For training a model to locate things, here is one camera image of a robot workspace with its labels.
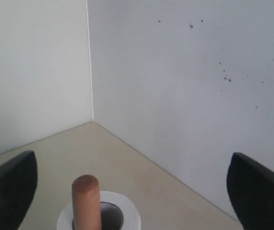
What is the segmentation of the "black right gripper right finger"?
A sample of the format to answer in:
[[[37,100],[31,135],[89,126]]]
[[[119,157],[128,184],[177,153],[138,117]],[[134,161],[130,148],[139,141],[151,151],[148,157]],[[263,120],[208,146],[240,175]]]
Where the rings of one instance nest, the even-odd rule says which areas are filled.
[[[274,172],[239,152],[232,155],[226,188],[245,230],[274,230]]]

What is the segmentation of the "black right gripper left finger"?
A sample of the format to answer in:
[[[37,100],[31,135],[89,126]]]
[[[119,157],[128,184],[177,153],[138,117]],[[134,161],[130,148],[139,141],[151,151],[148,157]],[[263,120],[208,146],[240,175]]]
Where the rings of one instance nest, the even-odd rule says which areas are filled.
[[[0,230],[17,230],[37,188],[35,152],[27,150],[0,166]]]

